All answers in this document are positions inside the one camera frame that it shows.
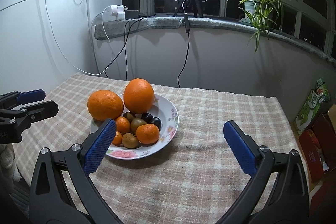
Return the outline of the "medium orange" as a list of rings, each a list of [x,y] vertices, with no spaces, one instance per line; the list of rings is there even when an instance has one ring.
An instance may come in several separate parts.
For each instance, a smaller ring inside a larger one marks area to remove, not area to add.
[[[109,90],[98,90],[88,98],[87,109],[93,119],[104,121],[118,118],[124,110],[124,105],[116,93]]]

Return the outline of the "tiny kumquat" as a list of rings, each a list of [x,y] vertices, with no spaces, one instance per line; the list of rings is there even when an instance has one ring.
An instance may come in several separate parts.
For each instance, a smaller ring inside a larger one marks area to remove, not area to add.
[[[120,132],[116,132],[116,135],[112,141],[112,145],[120,146],[122,144],[122,134]]]

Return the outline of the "small mandarin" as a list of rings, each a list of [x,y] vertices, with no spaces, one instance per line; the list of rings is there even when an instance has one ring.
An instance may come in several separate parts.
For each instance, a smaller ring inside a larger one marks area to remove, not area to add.
[[[136,136],[142,144],[153,144],[159,139],[159,129],[153,124],[139,126]]]
[[[128,119],[126,119],[125,117],[118,117],[116,119],[116,126],[117,126],[117,131],[121,133],[122,135],[131,132],[130,121],[128,121]]]

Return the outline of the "brown kiwi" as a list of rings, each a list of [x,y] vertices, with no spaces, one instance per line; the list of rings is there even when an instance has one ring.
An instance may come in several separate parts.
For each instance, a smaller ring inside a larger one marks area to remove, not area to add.
[[[123,117],[126,118],[130,123],[132,122],[132,120],[134,118],[136,118],[136,116],[133,113],[131,113],[131,112],[125,112],[123,114]]]

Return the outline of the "brown longan fruit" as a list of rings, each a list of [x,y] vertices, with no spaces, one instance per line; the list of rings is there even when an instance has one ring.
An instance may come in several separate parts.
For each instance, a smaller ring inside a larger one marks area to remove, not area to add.
[[[131,133],[125,133],[122,136],[122,144],[128,149],[135,149],[141,145],[137,137]]]

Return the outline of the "green kiwi fruit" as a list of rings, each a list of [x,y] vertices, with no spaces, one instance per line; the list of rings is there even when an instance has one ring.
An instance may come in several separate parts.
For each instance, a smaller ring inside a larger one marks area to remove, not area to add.
[[[146,121],[141,118],[134,118],[130,124],[131,133],[135,134],[139,126],[146,125]]]

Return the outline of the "large orange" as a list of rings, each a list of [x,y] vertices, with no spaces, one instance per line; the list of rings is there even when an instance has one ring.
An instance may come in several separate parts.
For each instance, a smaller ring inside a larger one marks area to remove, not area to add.
[[[125,107],[134,114],[147,112],[152,107],[154,98],[151,84],[144,79],[131,80],[123,93]]]

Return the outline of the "dark plum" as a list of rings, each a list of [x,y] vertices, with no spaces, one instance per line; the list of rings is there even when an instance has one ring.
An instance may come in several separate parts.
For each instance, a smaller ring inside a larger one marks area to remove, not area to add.
[[[151,122],[151,124],[155,125],[159,130],[162,128],[162,122],[158,117],[154,117]]]
[[[151,123],[153,116],[150,113],[143,113],[141,119],[144,120],[146,123]]]

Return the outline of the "red cardboard box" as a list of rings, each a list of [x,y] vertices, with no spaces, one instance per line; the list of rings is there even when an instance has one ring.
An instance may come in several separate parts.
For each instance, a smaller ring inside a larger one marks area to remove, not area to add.
[[[317,182],[335,169],[335,131],[330,121],[321,114],[299,136],[306,159],[310,181]]]

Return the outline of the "grey windowsill mat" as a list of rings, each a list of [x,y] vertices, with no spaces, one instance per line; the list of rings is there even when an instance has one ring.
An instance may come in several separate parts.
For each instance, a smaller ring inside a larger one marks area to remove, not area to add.
[[[151,16],[141,19],[129,19],[121,21],[107,21],[96,24],[93,35],[96,40],[108,40],[119,38],[123,36],[124,27],[127,22],[135,24],[135,27],[130,31],[131,34],[141,32],[148,29],[156,30],[173,30],[183,27],[185,25],[184,19],[181,16]],[[253,34],[256,28],[247,26],[244,24],[230,22],[227,20],[210,19],[210,18],[190,18],[191,28],[199,29],[214,29],[214,30],[230,30],[236,32],[244,32],[247,34]],[[322,50],[311,46],[306,42],[292,38],[288,35],[282,35],[279,32],[269,32],[268,38],[280,40],[286,42],[294,47],[300,48],[308,53],[313,53],[319,58],[326,60],[328,63],[335,65],[335,58],[328,56]]]

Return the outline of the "pink plaid tablecloth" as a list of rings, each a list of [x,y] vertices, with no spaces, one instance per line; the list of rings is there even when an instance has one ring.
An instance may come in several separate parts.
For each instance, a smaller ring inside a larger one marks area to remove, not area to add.
[[[90,132],[88,97],[97,90],[122,94],[126,82],[77,73],[47,94],[58,104],[57,116],[37,122],[14,145],[15,162],[30,182],[40,150],[68,149]],[[288,153],[298,144],[274,97],[155,85],[179,114],[169,128],[171,142],[139,160],[105,157],[91,174],[94,185],[125,223],[215,223],[249,180],[223,137],[233,120],[259,145]]]

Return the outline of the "green carton box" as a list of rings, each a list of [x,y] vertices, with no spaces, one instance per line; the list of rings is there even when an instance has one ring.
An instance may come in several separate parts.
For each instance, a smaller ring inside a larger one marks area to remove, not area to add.
[[[313,121],[322,104],[327,103],[330,100],[330,93],[324,79],[318,79],[316,81],[315,89],[311,89],[306,101],[294,120],[294,126],[299,136]]]

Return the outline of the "white power strip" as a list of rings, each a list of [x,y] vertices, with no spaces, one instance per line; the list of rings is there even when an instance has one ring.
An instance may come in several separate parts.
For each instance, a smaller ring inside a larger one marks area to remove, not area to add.
[[[114,21],[125,20],[125,12],[127,10],[128,10],[128,7],[124,5],[111,5],[110,6],[110,17]]]

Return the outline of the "black power adapter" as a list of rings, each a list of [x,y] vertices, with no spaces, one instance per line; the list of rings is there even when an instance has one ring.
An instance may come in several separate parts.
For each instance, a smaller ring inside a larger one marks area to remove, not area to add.
[[[125,11],[125,19],[137,19],[139,18],[138,10],[126,10]]]

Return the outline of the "floral white plate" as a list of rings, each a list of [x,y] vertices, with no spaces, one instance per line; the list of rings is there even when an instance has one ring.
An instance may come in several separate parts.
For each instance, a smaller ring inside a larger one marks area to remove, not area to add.
[[[153,155],[172,141],[179,125],[173,103],[151,91],[117,95],[99,90],[89,96],[87,107],[93,115],[92,132],[102,124],[97,118],[115,119],[116,136],[105,153],[114,159],[133,160]]]

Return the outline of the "potted spider plant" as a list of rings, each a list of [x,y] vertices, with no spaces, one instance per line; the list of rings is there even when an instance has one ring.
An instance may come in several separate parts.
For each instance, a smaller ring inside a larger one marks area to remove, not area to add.
[[[240,0],[238,8],[244,12],[255,28],[250,39],[255,39],[255,51],[262,36],[268,38],[275,28],[282,31],[284,24],[284,0]]]

